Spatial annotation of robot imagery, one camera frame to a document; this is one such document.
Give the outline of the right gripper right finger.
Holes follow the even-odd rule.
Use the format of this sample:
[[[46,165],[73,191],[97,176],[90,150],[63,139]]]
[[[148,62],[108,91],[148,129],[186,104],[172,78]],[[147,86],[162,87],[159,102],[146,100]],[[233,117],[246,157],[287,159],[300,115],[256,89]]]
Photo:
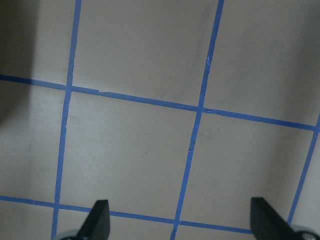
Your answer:
[[[250,200],[250,230],[257,240],[308,240],[307,231],[295,231],[262,197]]]

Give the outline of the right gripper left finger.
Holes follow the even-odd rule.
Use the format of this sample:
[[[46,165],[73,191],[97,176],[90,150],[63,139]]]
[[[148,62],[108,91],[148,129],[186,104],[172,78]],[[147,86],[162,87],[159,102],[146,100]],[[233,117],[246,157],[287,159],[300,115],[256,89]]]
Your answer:
[[[97,200],[77,232],[76,240],[107,240],[111,231],[109,201]]]

